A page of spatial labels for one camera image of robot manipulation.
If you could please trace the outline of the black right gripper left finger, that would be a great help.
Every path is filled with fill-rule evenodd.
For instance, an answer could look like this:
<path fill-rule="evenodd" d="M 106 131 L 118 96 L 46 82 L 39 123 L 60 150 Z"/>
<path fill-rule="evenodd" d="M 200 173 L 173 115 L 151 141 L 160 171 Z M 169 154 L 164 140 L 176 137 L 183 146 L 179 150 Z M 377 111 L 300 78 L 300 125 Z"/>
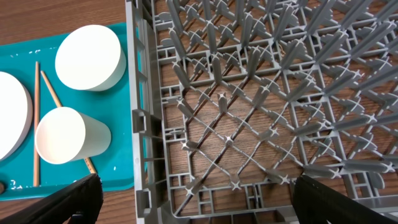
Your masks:
<path fill-rule="evenodd" d="M 103 205 L 103 188 L 90 174 L 31 206 L 1 220 L 12 224 L 96 223 Z"/>

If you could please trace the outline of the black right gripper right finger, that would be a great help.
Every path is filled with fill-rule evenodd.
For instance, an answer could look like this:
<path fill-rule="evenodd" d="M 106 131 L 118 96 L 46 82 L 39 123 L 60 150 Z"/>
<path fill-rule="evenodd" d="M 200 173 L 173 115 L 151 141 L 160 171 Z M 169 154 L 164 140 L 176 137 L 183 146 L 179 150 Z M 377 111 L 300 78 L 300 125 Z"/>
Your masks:
<path fill-rule="evenodd" d="M 397 224 L 307 175 L 295 181 L 292 205 L 301 224 Z"/>

